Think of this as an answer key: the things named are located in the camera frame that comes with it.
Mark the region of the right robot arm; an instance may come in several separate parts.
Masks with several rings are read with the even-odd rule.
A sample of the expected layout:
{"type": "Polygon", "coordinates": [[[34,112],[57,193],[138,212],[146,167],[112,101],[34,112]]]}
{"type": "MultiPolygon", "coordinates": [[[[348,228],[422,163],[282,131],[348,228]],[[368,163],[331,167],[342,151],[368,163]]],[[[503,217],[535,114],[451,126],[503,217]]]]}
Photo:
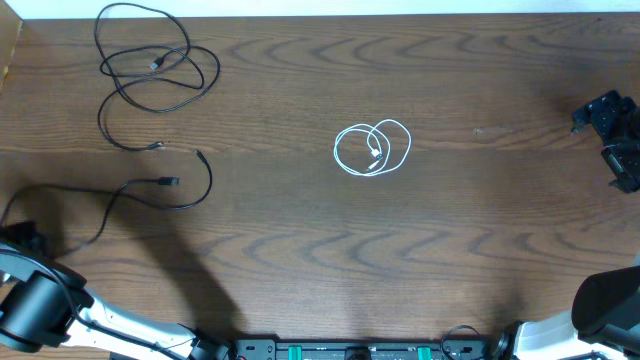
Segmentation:
{"type": "MultiPolygon", "coordinates": [[[[572,114],[574,132],[590,125],[603,142],[601,157],[625,194],[639,191],[639,106],[611,90],[572,114]]],[[[501,336],[492,359],[637,359],[639,264],[589,276],[570,310],[520,322],[501,336]]]]}

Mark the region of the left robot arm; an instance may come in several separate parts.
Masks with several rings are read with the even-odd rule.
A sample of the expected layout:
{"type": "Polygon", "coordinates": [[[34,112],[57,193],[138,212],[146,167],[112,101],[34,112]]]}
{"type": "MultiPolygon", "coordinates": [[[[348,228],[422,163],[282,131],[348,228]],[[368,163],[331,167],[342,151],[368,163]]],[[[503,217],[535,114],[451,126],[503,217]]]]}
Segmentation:
{"type": "Polygon", "coordinates": [[[1,301],[1,344],[37,353],[44,347],[91,347],[123,359],[229,359],[232,346],[180,324],[110,305],[87,280],[40,252],[33,222],[1,229],[1,281],[16,284],[1,301]]]}

